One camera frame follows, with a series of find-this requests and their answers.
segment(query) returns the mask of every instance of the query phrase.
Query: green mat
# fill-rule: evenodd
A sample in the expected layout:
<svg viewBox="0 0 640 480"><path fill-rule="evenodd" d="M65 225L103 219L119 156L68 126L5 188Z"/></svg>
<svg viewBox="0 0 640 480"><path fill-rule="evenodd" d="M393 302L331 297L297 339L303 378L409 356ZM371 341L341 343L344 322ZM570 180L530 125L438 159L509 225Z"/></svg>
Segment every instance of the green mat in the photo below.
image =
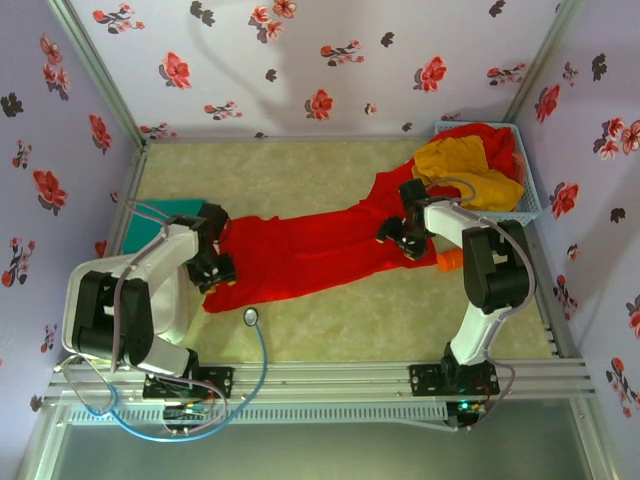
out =
<svg viewBox="0 0 640 480"><path fill-rule="evenodd" d="M177 213L184 213L186 215L197 215L205 202L200 198L188 198L183 200L145 200L144 203L151 205L167 215L175 215ZM152 216L158 216L152 210L143 206L138 207L138 211L142 213L148 213ZM122 252L124 254L137 253L147 243L160 232L160 225L156 222L152 222L146 218L142 218L138 215L134 215L127 231L127 236L124 240L124 247Z"/></svg>

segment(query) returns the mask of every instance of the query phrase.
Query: wall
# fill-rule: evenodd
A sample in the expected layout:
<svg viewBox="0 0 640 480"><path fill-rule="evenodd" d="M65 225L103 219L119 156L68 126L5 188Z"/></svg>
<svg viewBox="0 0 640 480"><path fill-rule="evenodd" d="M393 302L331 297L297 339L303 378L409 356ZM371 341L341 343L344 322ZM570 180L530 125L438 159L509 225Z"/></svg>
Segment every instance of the wall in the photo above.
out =
<svg viewBox="0 0 640 480"><path fill-rule="evenodd" d="M424 135L442 116L499 121L559 6L131 1L71 3L136 123L163 138Z"/></svg>
<svg viewBox="0 0 640 480"><path fill-rule="evenodd" d="M5 3L0 44L0 478L9 479L61 353L69 274L107 238L133 146L45 2Z"/></svg>
<svg viewBox="0 0 640 480"><path fill-rule="evenodd" d="M640 14L587 2L518 118L554 293L625 460L640 457Z"/></svg>

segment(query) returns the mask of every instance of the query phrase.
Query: metal frame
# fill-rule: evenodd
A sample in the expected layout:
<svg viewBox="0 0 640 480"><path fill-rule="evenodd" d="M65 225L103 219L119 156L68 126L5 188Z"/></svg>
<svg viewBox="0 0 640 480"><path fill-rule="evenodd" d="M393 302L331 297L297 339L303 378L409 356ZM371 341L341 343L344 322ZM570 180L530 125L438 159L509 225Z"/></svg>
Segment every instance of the metal frame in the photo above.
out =
<svg viewBox="0 0 640 480"><path fill-rule="evenodd" d="M119 94L94 45L67 0L49 0L49 4L80 54L105 100L138 147L127 176L123 199L135 197L149 153L122 96ZM547 34L530 73L514 98L505 121L512 121L524 99L542 72L546 58L557 48L559 40L571 20L584 4L584 0L563 2L561 10ZM109 237L109 253L120 252L130 214L121 204ZM535 226L526 228L536 266L538 289L536 299L542 322L549 335L556 358L547 360L514 360L508 363L516 369L516 381L508 401L518 399L568 399L575 417L580 441L591 468L593 478L617 478L610 454L610 439L599 428L600 413L595 402L595 390L584 361L571 339L559 306L551 296L551 275ZM238 423L318 423L385 421L430 426L429 421L446 418L446 401L459 401L459 397L412 397L408 366L419 362L377 363L291 363L272 364L264 388L246 410ZM253 389L260 374L260 365L231 365L236 368L230 408L235 408ZM70 367L79 387L94 397L106 399L110 392L101 379L88 366ZM120 407L133 423L157 424L163 408L162 402L144 402L141 391L144 375L127 370L105 377L120 392ZM499 382L504 386L508 371L497 369ZM484 397L468 397L480 400ZM20 479L51 478L63 445L69 424L105 423L84 415L71 387L60 373L55 373L44 398L34 433L25 455Z"/></svg>
<svg viewBox="0 0 640 480"><path fill-rule="evenodd" d="M48 3L60 25L69 36L71 43L76 48L80 60L96 83L105 102L107 102L131 141L138 150L141 150L144 146L144 140L138 131L133 116L122 95L120 95L109 71L100 59L100 55L98 55L89 35L87 35L75 9L66 0L48 0Z"/></svg>
<svg viewBox="0 0 640 480"><path fill-rule="evenodd" d="M544 72L547 66L547 59L558 48L564 35L569 30L571 22L574 20L580 9L584 6L586 0L565 0L560 5L560 9L556 13L556 18L551 24L551 28L547 32L536 56L533 58L529 67L529 74L526 76L522 86L516 93L507 113L503 118L503 122L515 123L518 114L522 111L522 104L531 94L531 89L535 85L539 76Z"/></svg>

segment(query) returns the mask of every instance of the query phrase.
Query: blue basket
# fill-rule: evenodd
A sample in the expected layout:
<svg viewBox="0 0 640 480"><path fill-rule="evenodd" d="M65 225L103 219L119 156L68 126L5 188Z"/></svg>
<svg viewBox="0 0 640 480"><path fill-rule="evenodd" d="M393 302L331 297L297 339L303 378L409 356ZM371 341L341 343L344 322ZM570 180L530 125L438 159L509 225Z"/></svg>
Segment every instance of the blue basket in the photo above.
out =
<svg viewBox="0 0 640 480"><path fill-rule="evenodd" d="M469 123L477 122L436 122L436 134L444 132L445 130L451 130L453 128L460 127L462 125L467 125ZM533 182L533 177L531 176L529 159L527 158L527 152L524 151L524 145L522 145L522 138L520 137L518 127L516 127L512 123L482 123L485 123L486 125L489 125L493 128L509 127L511 129L511 133L513 133L513 137L516 140L516 151L520 152L524 156L524 162L527 167L527 178L524 184L524 193L522 194L522 198L516 206L515 212L478 211L477 213L481 214L483 217L493 220L494 222L501 222L504 220L517 220L522 224L522 226L524 226L531 220L534 220L538 215L540 215L540 212L542 212L542 205L540 204L540 198L538 198L536 184Z"/></svg>

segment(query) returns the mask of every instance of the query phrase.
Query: black mounting plate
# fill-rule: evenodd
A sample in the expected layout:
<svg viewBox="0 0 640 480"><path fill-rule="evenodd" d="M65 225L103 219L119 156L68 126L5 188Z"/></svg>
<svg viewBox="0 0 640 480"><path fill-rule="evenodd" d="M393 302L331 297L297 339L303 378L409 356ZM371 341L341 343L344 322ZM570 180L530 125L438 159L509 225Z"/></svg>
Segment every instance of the black mounting plate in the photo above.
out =
<svg viewBox="0 0 640 480"><path fill-rule="evenodd" d="M439 363L409 366L409 383L414 397L491 395L500 393L495 367L489 362L459 366L455 382L446 382Z"/></svg>
<svg viewBox="0 0 640 480"><path fill-rule="evenodd" d="M198 380L211 382L215 387L224 393L225 398L231 396L233 386L232 367L200 367L198 370ZM209 397L210 391L201 387L189 389L180 383L171 383L161 380L158 377L150 378L148 375L144 382L142 398L145 400L175 400L175 399L201 399Z"/></svg>

